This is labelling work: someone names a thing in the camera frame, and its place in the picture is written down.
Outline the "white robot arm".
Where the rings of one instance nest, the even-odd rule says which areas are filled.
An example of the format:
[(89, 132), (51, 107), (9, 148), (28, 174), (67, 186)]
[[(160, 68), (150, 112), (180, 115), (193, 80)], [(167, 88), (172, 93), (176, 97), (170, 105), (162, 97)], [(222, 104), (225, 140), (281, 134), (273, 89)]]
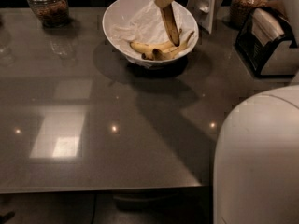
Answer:
[(299, 87), (251, 96), (215, 150), (213, 224), (299, 224)]

